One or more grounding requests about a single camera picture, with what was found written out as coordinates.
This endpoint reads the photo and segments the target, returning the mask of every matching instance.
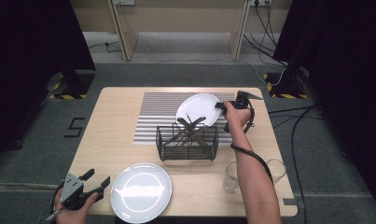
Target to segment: glass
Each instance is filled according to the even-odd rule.
[[[234,193],[240,188],[238,185],[236,161],[230,163],[226,168],[226,176],[225,180],[223,181],[223,187],[229,193]]]
[[[286,175],[286,167],[282,161],[271,159],[267,161],[270,172],[272,173],[272,182],[275,185],[281,178]]]

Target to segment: wooden table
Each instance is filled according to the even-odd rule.
[[[114,216],[110,190],[115,179],[127,167],[147,161],[161,166],[172,181],[172,198],[162,216],[244,217],[240,191],[230,194],[222,186],[227,164],[235,161],[234,151],[230,147],[219,146],[214,161],[161,161],[156,145],[133,143],[145,92],[236,94],[238,90],[261,95],[256,88],[104,88],[70,168],[70,173],[76,176],[83,175],[90,168],[95,169],[95,175],[85,182],[85,191],[97,188],[103,180],[111,176],[111,183],[105,190],[104,198],[92,207],[90,213]],[[281,160],[264,101],[251,102],[256,116],[255,127],[246,133],[249,141],[265,161]],[[281,216],[296,215],[298,208],[287,175],[275,185],[275,189]]]

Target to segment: dish rack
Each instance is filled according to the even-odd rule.
[[[216,157],[219,143],[216,126],[198,126],[192,135],[177,124],[158,126],[156,145],[160,159],[166,160],[211,160]]]

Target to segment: striped mat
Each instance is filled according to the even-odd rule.
[[[136,145],[156,145],[158,125],[172,126],[175,124],[175,114],[179,106],[195,94],[197,92],[145,92],[133,143]],[[211,94],[216,96],[220,102],[235,100],[233,93]],[[231,143],[230,134],[223,131],[225,124],[226,120],[222,115],[214,124],[218,128],[220,146],[228,146]]]

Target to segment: power outlet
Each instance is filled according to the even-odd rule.
[[[272,0],[258,0],[259,4],[258,7],[266,7],[266,6],[271,6],[272,5]],[[251,7],[255,6],[255,0],[252,0],[251,2]]]

